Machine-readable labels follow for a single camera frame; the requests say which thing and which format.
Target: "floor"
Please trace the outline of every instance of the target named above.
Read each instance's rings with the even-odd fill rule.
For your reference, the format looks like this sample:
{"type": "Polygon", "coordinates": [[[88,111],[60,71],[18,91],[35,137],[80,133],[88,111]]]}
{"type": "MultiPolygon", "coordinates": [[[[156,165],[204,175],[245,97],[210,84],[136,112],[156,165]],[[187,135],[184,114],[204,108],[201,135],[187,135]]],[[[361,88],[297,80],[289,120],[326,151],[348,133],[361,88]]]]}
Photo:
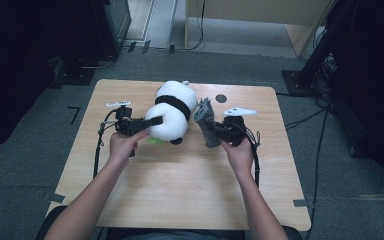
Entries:
{"type": "MultiPolygon", "coordinates": [[[[170,45],[175,45],[178,50],[184,49],[186,0],[178,0],[176,8],[175,2],[176,0],[131,0],[129,6],[132,26],[127,34],[127,42],[136,41],[140,46],[144,41],[151,41],[150,47],[169,48],[170,45]]],[[[200,19],[189,18],[188,21],[188,48],[192,48],[201,35],[200,19]]],[[[283,24],[204,18],[203,29],[203,43],[197,51],[297,58],[283,24]]],[[[324,27],[320,27],[316,36],[323,29],[324,27]]],[[[313,46],[309,44],[301,57],[308,59],[312,51],[313,46]]]]}

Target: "panda head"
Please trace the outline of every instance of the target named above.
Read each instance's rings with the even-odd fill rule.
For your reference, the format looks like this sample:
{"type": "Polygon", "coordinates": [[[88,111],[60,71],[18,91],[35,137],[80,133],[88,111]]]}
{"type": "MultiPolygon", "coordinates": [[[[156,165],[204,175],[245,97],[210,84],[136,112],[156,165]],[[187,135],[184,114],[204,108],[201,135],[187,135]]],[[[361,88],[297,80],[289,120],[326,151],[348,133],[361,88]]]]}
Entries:
{"type": "Polygon", "coordinates": [[[145,114],[145,119],[163,117],[162,124],[149,128],[149,136],[180,144],[197,105],[195,91],[187,83],[165,82],[155,95],[155,106],[145,114]]]}

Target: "person's left hand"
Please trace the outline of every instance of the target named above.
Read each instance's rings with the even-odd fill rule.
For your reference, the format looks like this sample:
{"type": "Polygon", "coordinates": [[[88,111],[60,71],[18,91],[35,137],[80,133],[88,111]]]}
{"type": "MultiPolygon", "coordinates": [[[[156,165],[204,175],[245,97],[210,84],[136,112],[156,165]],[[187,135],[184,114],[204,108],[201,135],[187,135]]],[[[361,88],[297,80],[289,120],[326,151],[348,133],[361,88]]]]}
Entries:
{"type": "Polygon", "coordinates": [[[135,135],[127,137],[119,132],[113,133],[110,139],[110,157],[108,163],[115,167],[124,169],[129,163],[129,155],[132,150],[138,148],[138,141],[148,135],[148,129],[137,132],[135,135]]]}

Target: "person's right hand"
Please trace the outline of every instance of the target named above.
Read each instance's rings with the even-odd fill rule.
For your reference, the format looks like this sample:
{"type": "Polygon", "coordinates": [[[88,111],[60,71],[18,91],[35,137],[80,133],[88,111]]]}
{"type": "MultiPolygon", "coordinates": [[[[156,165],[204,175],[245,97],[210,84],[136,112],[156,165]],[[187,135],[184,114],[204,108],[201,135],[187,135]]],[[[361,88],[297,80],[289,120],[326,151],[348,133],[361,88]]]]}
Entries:
{"type": "Polygon", "coordinates": [[[237,178],[252,176],[251,167],[253,155],[251,144],[247,138],[244,138],[238,146],[232,146],[230,143],[220,140],[221,145],[227,152],[227,157],[237,178]]]}

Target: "forearm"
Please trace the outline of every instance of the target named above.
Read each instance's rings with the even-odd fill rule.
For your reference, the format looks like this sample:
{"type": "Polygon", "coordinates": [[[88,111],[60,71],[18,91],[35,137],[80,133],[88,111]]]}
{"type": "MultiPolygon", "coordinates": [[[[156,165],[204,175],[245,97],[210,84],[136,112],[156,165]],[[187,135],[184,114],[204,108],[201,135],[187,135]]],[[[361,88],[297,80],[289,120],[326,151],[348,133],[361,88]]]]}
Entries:
{"type": "Polygon", "coordinates": [[[287,239],[282,226],[261,195],[251,174],[237,176],[237,178],[244,198],[252,239],[287,239]]]}
{"type": "Polygon", "coordinates": [[[121,171],[106,165],[58,216],[45,239],[88,239],[121,171]]]}

